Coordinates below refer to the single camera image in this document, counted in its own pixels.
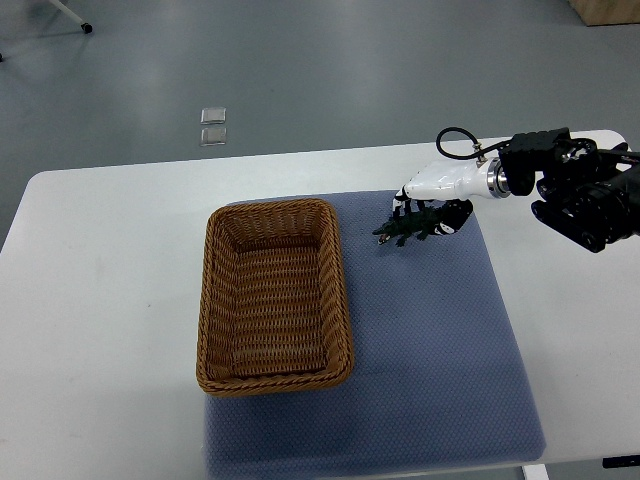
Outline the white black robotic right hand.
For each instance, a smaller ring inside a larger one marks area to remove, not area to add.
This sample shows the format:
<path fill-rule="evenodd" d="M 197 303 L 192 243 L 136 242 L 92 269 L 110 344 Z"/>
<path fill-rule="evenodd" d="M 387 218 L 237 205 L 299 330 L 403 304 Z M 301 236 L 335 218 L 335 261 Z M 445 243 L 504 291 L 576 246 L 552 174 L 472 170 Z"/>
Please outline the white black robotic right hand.
<path fill-rule="evenodd" d="M 501 161 L 434 160 L 419 171 L 394 195 L 392 216 L 399 223 L 414 217 L 411 205 L 427 217 L 428 226 L 418 237 L 457 232 L 473 212 L 475 196 L 502 199 L 510 195 Z"/>

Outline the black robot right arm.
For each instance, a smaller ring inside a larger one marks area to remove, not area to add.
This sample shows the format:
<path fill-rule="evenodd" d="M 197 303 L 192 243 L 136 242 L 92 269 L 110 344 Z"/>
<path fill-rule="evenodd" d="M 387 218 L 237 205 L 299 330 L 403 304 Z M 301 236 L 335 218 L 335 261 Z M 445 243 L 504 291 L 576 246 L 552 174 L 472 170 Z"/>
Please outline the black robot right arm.
<path fill-rule="evenodd" d="M 626 143 L 601 149 L 562 128 L 516 134 L 498 154 L 510 193 L 536 190 L 536 219 L 585 249 L 639 234 L 639 154 Z"/>

